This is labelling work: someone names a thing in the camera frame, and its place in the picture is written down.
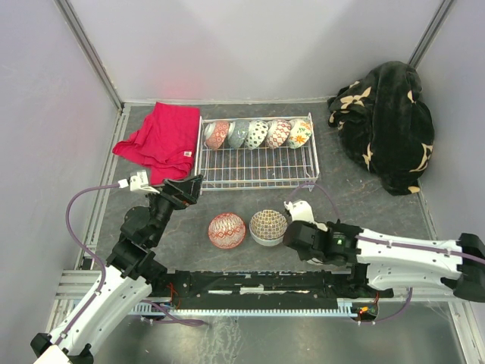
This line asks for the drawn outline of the red geometric pattern bowl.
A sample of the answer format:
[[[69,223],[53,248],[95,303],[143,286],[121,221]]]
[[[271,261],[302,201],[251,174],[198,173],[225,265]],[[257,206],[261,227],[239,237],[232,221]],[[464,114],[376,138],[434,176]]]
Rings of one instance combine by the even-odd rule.
[[[244,221],[232,212],[215,216],[208,226],[208,238],[219,249],[233,249],[246,237]]]

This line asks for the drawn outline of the blue triangle pattern bowl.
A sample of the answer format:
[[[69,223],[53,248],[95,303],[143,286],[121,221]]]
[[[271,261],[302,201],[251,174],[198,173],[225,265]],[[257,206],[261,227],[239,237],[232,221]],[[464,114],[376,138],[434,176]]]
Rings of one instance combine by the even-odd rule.
[[[240,148],[245,142],[248,132],[249,121],[236,120],[230,122],[230,127],[227,134],[228,145],[233,149]]]

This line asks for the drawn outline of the black diamond pattern bowl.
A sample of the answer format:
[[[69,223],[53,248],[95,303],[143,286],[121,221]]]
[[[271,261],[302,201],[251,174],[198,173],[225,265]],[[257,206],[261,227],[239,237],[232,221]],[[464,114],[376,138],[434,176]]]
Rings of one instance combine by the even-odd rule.
[[[264,142],[268,130],[269,126],[266,121],[250,121],[248,135],[245,140],[245,147],[250,150],[257,149]]]

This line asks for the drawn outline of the red lattice pattern bowl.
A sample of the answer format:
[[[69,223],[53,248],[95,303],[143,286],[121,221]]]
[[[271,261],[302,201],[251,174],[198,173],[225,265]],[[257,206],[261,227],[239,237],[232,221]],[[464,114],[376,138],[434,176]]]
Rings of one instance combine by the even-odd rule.
[[[265,138],[266,146],[277,149],[283,145],[291,131],[291,124],[283,119],[268,122],[268,134]]]

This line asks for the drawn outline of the orange flower leaf bowl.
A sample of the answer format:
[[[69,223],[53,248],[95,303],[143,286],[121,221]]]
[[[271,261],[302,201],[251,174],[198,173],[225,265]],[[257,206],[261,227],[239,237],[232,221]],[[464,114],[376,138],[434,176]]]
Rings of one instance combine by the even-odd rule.
[[[291,149],[304,146],[312,135],[312,126],[309,120],[294,118],[289,121],[291,129],[286,144]]]

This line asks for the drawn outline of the dark scalloped floral bowl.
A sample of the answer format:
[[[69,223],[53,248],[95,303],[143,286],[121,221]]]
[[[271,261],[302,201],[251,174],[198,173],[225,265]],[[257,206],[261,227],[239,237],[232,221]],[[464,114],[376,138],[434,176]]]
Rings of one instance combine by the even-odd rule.
[[[228,121],[218,120],[207,123],[204,129],[205,145],[210,150],[219,149],[227,137],[229,128]]]

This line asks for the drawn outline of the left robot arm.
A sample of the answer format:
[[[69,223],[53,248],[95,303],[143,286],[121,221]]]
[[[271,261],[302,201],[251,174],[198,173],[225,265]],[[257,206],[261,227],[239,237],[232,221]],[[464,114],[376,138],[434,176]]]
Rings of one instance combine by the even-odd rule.
[[[106,337],[128,312],[149,295],[167,289],[167,269],[155,260],[173,212],[195,205],[203,176],[167,179],[158,186],[148,182],[145,171],[107,185],[107,189],[129,189],[141,193],[147,206],[131,208],[120,227],[120,236],[103,262],[80,240],[76,244],[100,267],[92,287],[68,317],[49,333],[38,333],[30,346],[38,363],[92,363]]]

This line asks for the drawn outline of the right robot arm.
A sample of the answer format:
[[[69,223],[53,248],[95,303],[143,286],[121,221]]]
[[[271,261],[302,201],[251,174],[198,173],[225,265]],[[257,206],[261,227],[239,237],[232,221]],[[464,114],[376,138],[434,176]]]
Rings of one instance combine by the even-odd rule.
[[[421,240],[340,221],[294,221],[283,243],[303,261],[351,267],[348,288],[358,297],[372,290],[439,288],[462,300],[484,301],[484,244],[475,234],[463,233],[456,240]]]

